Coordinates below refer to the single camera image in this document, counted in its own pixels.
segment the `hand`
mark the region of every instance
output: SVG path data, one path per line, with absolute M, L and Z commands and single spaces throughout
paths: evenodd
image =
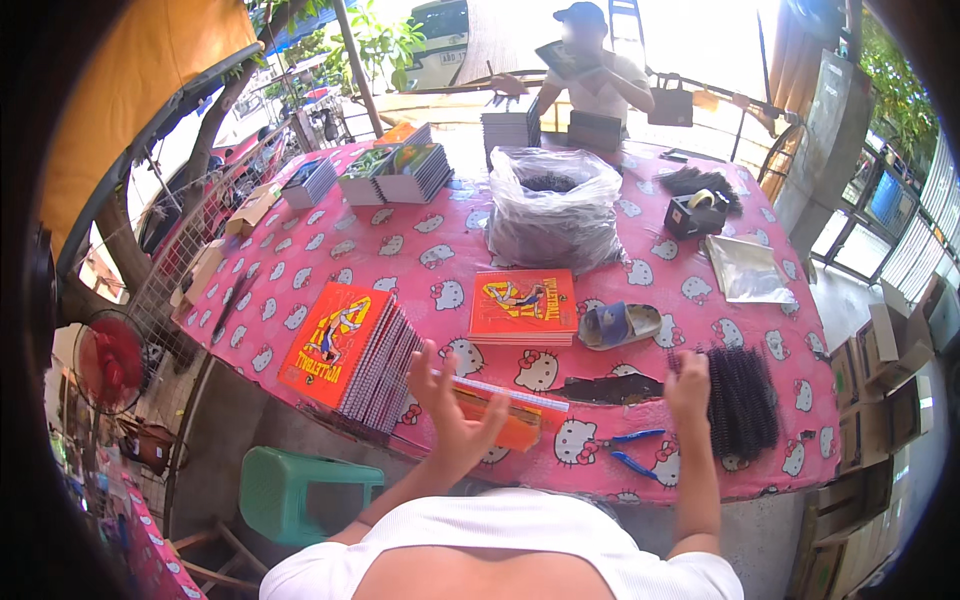
M 663 396 L 678 429 L 708 425 L 707 406 L 710 399 L 710 371 L 706 354 L 690 350 L 677 353 L 680 374 L 666 374 Z
M 507 422 L 510 399 L 505 394 L 496 394 L 488 403 L 482 421 L 468 420 L 453 394 L 457 356 L 447 356 L 443 372 L 434 375 L 430 371 L 430 357 L 436 351 L 433 340 L 424 340 L 423 352 L 413 353 L 407 386 L 437 428 L 437 444 L 426 460 L 456 482 L 474 468 L 493 445 Z
M 519 96 L 527 93 L 527 88 L 523 85 L 523 82 L 510 73 L 500 73 L 491 77 L 490 87 L 494 91 L 502 92 L 508 96 Z

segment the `baseball cap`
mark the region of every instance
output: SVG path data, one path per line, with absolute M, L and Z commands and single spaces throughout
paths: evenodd
M 564 23 L 569 21 L 594 25 L 607 24 L 603 10 L 592 2 L 574 2 L 569 9 L 554 12 L 553 18 Z

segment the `white t-shirt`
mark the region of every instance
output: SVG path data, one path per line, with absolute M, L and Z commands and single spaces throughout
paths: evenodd
M 413 500 L 386 514 L 359 543 L 308 546 L 267 573 L 260 600 L 349 600 L 380 553 L 424 545 L 577 556 L 596 568 L 617 600 L 743 598 L 740 580 L 719 556 L 687 552 L 662 561 L 583 500 L 506 488 Z
M 605 50 L 603 62 L 608 69 L 632 84 L 636 82 L 647 83 L 647 74 L 643 72 L 643 69 L 626 57 Z M 594 95 L 593 92 L 583 87 L 579 81 L 565 80 L 553 69 L 548 69 L 543 84 L 550 84 L 567 90 L 570 94 L 570 104 L 573 105 L 575 110 L 615 117 L 620 119 L 620 124 L 623 127 L 627 126 L 627 109 L 630 105 L 609 83 L 604 83 L 600 91 Z

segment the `electric fan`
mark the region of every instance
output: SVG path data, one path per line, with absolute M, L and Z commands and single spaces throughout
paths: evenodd
M 77 387 L 86 403 L 104 415 L 133 406 L 144 382 L 143 348 L 143 336 L 128 315 L 111 309 L 95 313 L 73 346 Z

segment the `canopy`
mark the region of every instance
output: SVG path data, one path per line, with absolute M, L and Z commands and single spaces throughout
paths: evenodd
M 345 0 L 344 4 L 347 5 L 348 9 L 353 8 L 357 3 L 357 0 Z M 258 23 L 263 22 L 263 12 L 264 9 L 257 9 L 252 13 L 252 19 Z M 276 45 L 272 50 L 267 52 L 267 56 L 276 54 L 277 52 L 282 52 L 294 46 L 301 39 L 309 36 L 318 29 L 322 29 L 324 25 L 332 21 L 337 20 L 337 14 L 333 9 L 320 9 L 317 11 L 317 16 L 307 17 L 305 21 L 297 21 L 297 27 L 294 29 L 293 33 L 289 29 L 283 29 L 278 34 L 275 35 Z
M 183 97 L 260 48 L 236 0 L 130 2 L 77 82 L 47 160 L 40 219 L 60 275 L 117 182 L 105 174 L 124 168 L 134 140 L 148 139 Z

